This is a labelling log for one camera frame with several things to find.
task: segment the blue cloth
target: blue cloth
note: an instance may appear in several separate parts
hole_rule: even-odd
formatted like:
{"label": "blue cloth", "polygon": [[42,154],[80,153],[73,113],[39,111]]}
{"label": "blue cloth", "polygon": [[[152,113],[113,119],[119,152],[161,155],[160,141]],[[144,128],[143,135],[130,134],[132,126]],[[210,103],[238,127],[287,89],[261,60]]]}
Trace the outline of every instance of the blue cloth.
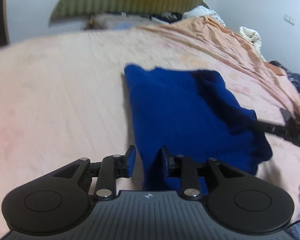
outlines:
{"label": "blue cloth", "polygon": [[[172,155],[197,162],[213,157],[255,175],[269,160],[264,133],[250,130],[253,110],[240,107],[218,72],[145,71],[125,68],[136,146],[144,167],[144,190],[178,190],[180,180],[164,178],[158,151],[166,145]],[[206,192],[201,179],[202,191]]]}

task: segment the bed sheet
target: bed sheet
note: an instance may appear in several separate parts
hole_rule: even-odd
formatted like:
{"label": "bed sheet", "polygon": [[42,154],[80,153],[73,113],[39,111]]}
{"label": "bed sheet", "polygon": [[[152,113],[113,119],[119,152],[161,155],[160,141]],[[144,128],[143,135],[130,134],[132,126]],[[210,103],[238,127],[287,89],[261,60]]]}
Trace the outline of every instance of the bed sheet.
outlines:
{"label": "bed sheet", "polygon": [[[134,144],[123,74],[127,63],[216,70],[240,105],[261,120],[283,124],[280,107],[300,112],[299,95],[284,75],[260,65],[247,42],[243,50],[232,44],[224,52],[223,36],[240,40],[204,17],[168,28],[70,33],[0,49],[0,237],[8,231],[1,202],[10,190],[80,157],[97,162]],[[241,62],[238,55],[253,60]],[[248,65],[258,70],[249,72]],[[300,148],[275,136],[267,139],[273,158],[259,166],[258,177],[292,196],[295,220]],[[141,189],[142,177],[138,157],[132,179],[119,179],[118,190]]]}

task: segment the white wall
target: white wall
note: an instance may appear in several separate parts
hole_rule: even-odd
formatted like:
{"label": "white wall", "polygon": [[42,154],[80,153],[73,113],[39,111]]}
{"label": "white wall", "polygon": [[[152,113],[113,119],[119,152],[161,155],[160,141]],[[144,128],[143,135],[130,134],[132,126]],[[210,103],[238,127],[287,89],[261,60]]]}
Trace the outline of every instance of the white wall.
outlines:
{"label": "white wall", "polygon": [[7,0],[10,43],[56,33],[80,31],[84,20],[49,26],[50,15],[59,0]]}
{"label": "white wall", "polygon": [[[278,60],[300,73],[300,0],[206,0],[226,26],[238,32],[240,26],[257,30],[266,60]],[[294,26],[284,14],[296,18]]]}

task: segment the wall socket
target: wall socket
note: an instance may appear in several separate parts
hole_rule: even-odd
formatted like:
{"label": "wall socket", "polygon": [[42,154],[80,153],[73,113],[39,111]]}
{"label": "wall socket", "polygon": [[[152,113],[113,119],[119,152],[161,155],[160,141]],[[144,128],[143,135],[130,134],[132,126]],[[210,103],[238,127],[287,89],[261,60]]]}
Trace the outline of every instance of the wall socket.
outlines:
{"label": "wall socket", "polygon": [[295,23],[296,23],[296,19],[292,18],[290,15],[288,15],[286,13],[284,14],[283,19],[286,20],[288,23],[290,23],[292,25],[295,25]]}

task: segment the white cloth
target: white cloth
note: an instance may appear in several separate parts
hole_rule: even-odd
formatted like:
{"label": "white cloth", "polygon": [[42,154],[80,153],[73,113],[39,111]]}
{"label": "white cloth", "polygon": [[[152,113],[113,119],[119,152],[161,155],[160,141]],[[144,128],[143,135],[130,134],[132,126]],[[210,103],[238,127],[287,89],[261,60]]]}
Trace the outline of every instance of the white cloth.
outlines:
{"label": "white cloth", "polygon": [[191,11],[185,12],[182,16],[182,19],[184,20],[189,18],[198,18],[201,16],[211,16],[212,18],[220,22],[220,24],[222,24],[224,27],[226,27],[226,24],[223,22],[221,17],[215,11],[205,8],[202,5],[197,6]]}
{"label": "white cloth", "polygon": [[261,38],[257,31],[241,26],[239,34],[256,49],[258,56],[263,60],[266,59],[261,54]]}

